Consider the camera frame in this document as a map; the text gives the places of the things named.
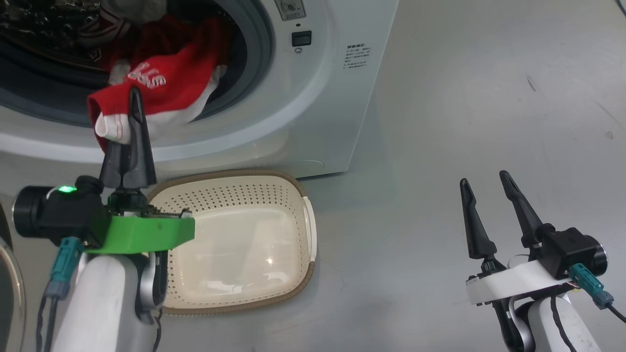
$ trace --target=green bracket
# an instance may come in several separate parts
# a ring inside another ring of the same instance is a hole
[[[193,239],[193,217],[146,218],[113,216],[105,243],[99,249],[85,249],[92,254],[137,254],[169,251]]]

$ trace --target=beige basket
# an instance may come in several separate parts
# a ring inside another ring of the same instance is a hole
[[[166,182],[148,197],[190,209],[194,240],[170,251],[165,314],[234,313],[285,301],[309,283],[317,235],[309,199],[289,175],[207,173]]]

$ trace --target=red cloth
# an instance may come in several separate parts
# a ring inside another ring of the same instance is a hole
[[[123,83],[88,97],[92,124],[101,114],[128,118],[132,86],[141,91],[149,127],[150,115],[187,109],[201,98],[216,66],[226,64],[229,44],[228,24],[219,18],[193,28],[169,15],[144,25],[140,33],[129,32],[105,44],[100,48],[101,67],[111,70],[118,60],[127,59],[131,71]],[[106,140],[96,137],[104,150]]]

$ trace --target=gray surface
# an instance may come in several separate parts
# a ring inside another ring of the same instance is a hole
[[[506,262],[523,248],[501,169],[544,221],[605,245],[601,280],[626,311],[625,57],[611,0],[402,0],[350,171],[304,181],[319,236],[309,286],[248,313],[165,317],[160,351],[504,351],[493,310],[466,302],[480,264],[458,190],[468,177]],[[97,174],[9,166],[3,192]],[[52,246],[15,242],[37,302]],[[622,324],[572,300],[603,351],[623,350]]]

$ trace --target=green indicator light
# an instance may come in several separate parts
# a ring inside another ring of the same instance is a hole
[[[76,187],[72,187],[72,186],[61,186],[59,187],[59,192],[63,192],[63,193],[72,193],[76,190]]]

